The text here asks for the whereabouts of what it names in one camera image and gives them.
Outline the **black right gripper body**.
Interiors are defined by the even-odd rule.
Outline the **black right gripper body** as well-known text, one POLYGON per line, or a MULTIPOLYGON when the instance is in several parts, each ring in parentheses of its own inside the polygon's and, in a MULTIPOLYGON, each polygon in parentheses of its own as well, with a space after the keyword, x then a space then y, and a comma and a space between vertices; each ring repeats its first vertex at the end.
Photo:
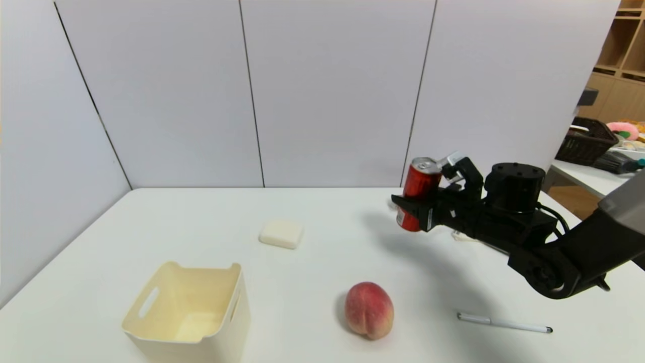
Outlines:
POLYGON ((439 188, 423 200, 426 217, 418 220, 420 230, 428 232, 443 225, 458 232, 474 232, 482 209, 482 189, 439 188))

